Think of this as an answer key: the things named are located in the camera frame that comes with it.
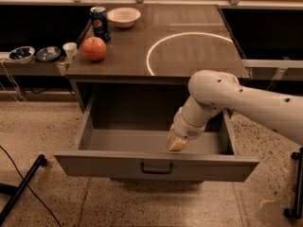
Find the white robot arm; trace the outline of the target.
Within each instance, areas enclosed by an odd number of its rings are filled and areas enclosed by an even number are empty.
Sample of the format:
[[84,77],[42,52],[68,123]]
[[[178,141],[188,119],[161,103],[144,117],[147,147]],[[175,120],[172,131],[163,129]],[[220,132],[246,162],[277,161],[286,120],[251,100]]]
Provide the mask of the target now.
[[240,85],[236,76],[212,70],[193,74],[189,98],[173,118],[167,138],[169,151],[181,151],[205,130],[207,122],[224,109],[303,145],[303,97]]

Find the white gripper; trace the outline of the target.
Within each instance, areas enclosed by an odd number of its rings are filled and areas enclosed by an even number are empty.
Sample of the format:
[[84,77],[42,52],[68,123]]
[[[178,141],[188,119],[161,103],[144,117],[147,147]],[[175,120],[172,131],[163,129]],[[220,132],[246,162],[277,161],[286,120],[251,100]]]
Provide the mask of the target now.
[[166,141],[168,151],[181,151],[188,146],[188,140],[197,139],[205,130],[205,126],[196,127],[186,122],[180,108],[173,118]]

